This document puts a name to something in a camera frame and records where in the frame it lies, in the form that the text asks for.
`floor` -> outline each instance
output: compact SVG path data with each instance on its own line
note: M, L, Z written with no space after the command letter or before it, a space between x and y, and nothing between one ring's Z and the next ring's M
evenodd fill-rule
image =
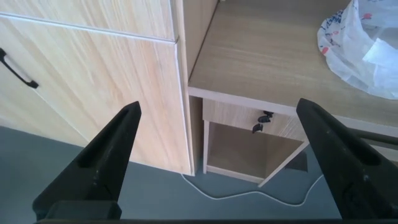
M33 199L80 151L80 147L0 127L0 223L33 223ZM313 151L308 148L306 152L308 172L284 169L261 189L250 182L200 171L187 178L214 197L260 190L287 203L300 203L322 174ZM180 174L132 162L119 205L122 218L131 219L340 218L324 178L301 207L290 207L259 194L211 200Z

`desk top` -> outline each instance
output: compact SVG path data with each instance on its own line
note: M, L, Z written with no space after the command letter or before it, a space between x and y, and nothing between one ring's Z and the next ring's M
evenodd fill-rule
M238 105L247 99L288 108L306 98L336 116L398 127L398 100L349 86L318 50L320 24L348 2L221 2L191 75L190 94L210 94L212 100L238 96Z

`plastic bag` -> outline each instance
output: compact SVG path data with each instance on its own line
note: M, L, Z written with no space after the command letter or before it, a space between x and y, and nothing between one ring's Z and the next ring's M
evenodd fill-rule
M352 0L323 21L318 46L342 80L398 100L398 0Z

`white cable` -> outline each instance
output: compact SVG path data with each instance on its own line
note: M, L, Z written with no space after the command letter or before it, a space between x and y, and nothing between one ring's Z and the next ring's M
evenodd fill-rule
M279 199L277 199L277 198L275 198L275 197L273 197L271 195L268 195L268 194L266 194L264 192L261 192L261 191L258 191L258 190L253 190L253 191L249 191L249 192L244 192L244 193L234 194L234 195L229 195L229 196L224 196L224 197L213 197L213 196L210 196L210 195L204 193L202 190L200 190L195 184L193 184L192 182L187 180L187 178L185 178L184 175L181 174L181 176L188 184L190 184L194 189L199 191L199 193L201 193L202 195L204 195L207 198L210 198L212 200L224 200L224 199L229 199L229 198L234 198L234 197L239 197L239 196L244 196L244 195L249 195L249 194L261 194L261 195L263 195L263 196L265 196L265 197L267 197L269 199L272 199L272 200L274 200L276 202L281 203L282 205L286 205L286 206L290 206L290 207L300 207L300 206L302 206L307 201L308 195L310 194L310 192L313 189L313 187L315 186L315 184L317 184L317 182L323 177L323 175L319 176L318 179L316 181L314 181L314 183L312 183L311 187L307 190L307 193L305 194L305 197L304 197L302 202L297 203L297 204L293 204L293 203L287 203L287 202L281 201L281 200L279 200Z

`light wood panel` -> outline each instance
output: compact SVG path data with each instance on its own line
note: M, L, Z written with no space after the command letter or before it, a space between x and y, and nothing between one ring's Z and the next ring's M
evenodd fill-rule
M203 100L203 119L232 127L252 130L257 119L264 116L262 110L232 105L213 100ZM306 141L304 129L298 117L274 113L270 123L264 123L262 133Z
M295 152L302 144L300 141L269 134L252 134L222 124L210 123L210 126L214 126L214 136L208 153L208 171L227 170L219 173L229 176L239 174L233 177L258 184L261 183L259 180L279 169L281 164L292 160L292 155L296 155Z
M15 65L11 63L9 65L20 73ZM22 83L2 63L0 63L0 126L78 146L85 146L88 143L31 87Z
M264 110L272 105L287 115L306 98L347 118L344 124L351 128L398 136L396 128L388 131L398 127L398 101L349 86L329 70L318 50L320 23L348 2L220 3L190 79L190 94ZM371 123L381 126L367 128Z
M86 139L139 101L132 161L191 174L174 44L0 18L2 47Z
M178 64L182 83L188 146L190 148L193 172L203 145L202 100L188 95L188 80L197 59L201 44L215 10L217 0L175 0L172 1L174 21L177 21L179 39L177 43Z
M1 0L0 12L175 40L169 0Z

